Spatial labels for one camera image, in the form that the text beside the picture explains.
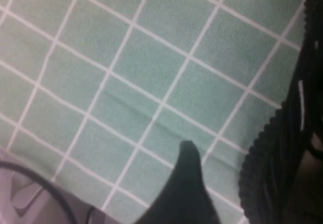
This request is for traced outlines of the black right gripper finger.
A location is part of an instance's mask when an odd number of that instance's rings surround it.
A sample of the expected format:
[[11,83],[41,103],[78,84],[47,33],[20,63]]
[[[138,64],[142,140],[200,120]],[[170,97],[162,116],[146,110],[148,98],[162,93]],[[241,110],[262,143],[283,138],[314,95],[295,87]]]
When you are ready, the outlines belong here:
[[206,190],[196,145],[180,143],[179,155],[169,179],[136,223],[220,223]]

